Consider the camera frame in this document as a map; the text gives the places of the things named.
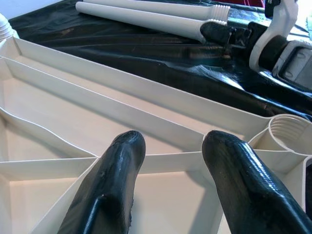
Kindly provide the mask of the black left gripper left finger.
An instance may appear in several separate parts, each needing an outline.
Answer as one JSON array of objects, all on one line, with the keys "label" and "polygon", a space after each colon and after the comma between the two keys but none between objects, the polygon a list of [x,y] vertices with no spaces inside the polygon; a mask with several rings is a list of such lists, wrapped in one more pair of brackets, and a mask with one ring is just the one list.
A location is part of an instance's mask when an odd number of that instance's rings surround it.
[{"label": "black left gripper left finger", "polygon": [[83,179],[60,234],[126,234],[146,143],[138,131],[118,135]]}]

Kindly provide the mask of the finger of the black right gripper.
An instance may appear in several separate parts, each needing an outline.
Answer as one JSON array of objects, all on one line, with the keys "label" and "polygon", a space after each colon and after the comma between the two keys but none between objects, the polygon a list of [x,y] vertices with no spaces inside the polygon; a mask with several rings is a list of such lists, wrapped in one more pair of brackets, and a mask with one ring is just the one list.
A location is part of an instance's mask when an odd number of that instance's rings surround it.
[{"label": "finger of the black right gripper", "polygon": [[200,27],[200,32],[206,41],[218,44],[227,44],[231,28],[216,22],[207,22]]}]

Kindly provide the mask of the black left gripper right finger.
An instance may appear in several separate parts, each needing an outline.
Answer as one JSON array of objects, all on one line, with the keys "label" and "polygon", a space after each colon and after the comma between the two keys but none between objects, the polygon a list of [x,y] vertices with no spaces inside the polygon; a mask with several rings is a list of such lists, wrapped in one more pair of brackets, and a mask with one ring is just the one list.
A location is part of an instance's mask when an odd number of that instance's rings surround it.
[{"label": "black left gripper right finger", "polygon": [[213,130],[202,155],[233,234],[310,234],[312,221],[252,147]]}]

